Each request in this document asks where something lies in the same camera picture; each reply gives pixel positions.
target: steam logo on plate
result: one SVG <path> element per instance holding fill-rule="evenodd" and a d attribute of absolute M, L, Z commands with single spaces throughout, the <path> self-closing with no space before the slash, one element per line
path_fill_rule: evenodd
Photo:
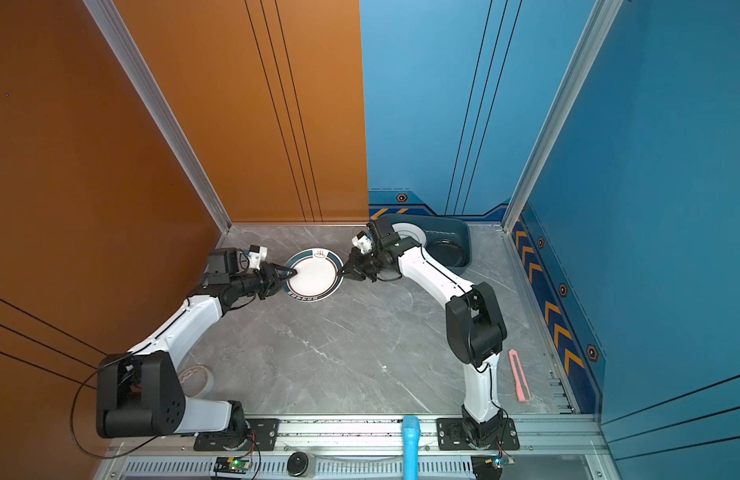
<path fill-rule="evenodd" d="M 343 281 L 338 272 L 341 258 L 325 248 L 310 248 L 294 255 L 287 262 L 298 275 L 285 283 L 285 292 L 300 302 L 316 302 L 335 292 Z"/>

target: white plate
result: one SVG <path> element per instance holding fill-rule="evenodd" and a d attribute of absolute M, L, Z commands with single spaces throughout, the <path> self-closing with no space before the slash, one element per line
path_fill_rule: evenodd
<path fill-rule="evenodd" d="M 326 248 L 309 248 L 293 255 L 287 262 L 298 271 L 285 283 L 285 292 L 300 302 L 316 302 L 335 292 L 343 281 L 338 272 L 341 258 Z"/>
<path fill-rule="evenodd" d="M 423 233 L 421 227 L 413 224 L 393 224 L 391 227 L 399 236 L 412 236 L 421 246 L 426 246 L 426 234 Z"/>

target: brown panel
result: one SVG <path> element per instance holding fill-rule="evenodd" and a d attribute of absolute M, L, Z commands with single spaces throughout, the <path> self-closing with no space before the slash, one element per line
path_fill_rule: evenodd
<path fill-rule="evenodd" d="M 0 355 L 0 478 L 92 477 L 98 460 L 80 453 L 68 434 L 68 414 L 77 387 Z M 82 446 L 98 454 L 106 451 L 108 442 L 95 433 L 94 390 L 82 389 L 74 422 Z"/>
<path fill-rule="evenodd" d="M 275 3 L 264 2 L 266 12 Z M 367 147 L 359 1 L 279 0 L 325 220 L 367 221 Z"/>
<path fill-rule="evenodd" d="M 295 152 L 282 141 L 289 125 L 280 130 L 271 104 L 271 93 L 281 96 L 279 79 L 267 72 L 269 92 L 245 3 L 115 5 L 231 219 L 313 220 L 296 191 L 295 179 L 305 199 Z M 265 47 L 268 35 L 256 34 Z"/>
<path fill-rule="evenodd" d="M 115 4 L 233 221 L 367 219 L 357 0 Z"/>
<path fill-rule="evenodd" d="M 174 312 L 218 236 L 82 2 L 0 2 L 0 296 L 121 352 Z M 1 303 L 0 323 L 102 358 Z M 73 379 L 92 371 L 2 328 L 0 350 Z M 77 386 L 0 355 L 0 478 L 88 478 L 97 461 L 68 436 Z M 93 393 L 78 430 L 102 452 Z M 16 446 L 35 447 L 19 471 Z"/>

